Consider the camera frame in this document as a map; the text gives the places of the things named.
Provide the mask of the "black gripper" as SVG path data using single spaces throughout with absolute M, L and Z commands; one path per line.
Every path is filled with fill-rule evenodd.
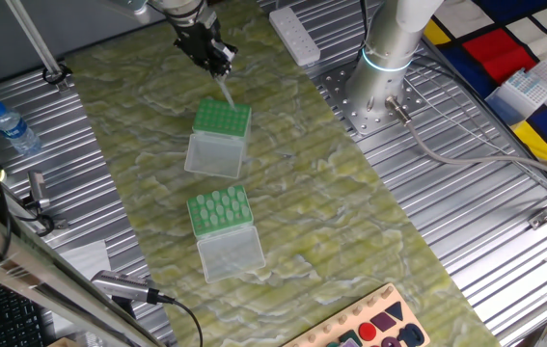
M 226 76 L 226 68 L 232 67 L 232 61 L 238 49 L 221 41 L 220 24 L 217 18 L 205 23 L 200 21 L 187 23 L 173 17 L 172 26 L 178 35 L 174 46 L 179 48 L 195 65 L 204 67 L 212 78 Z

